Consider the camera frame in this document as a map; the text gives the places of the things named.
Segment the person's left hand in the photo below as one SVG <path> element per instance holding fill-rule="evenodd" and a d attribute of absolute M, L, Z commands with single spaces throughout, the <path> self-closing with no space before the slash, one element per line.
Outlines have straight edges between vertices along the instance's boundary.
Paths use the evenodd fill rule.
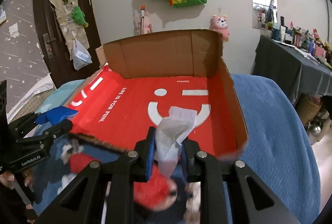
<path fill-rule="evenodd" d="M 1 175 L 1 221 L 26 223 L 26 204 L 15 190 L 14 181 L 15 177 L 10 172 Z"/>

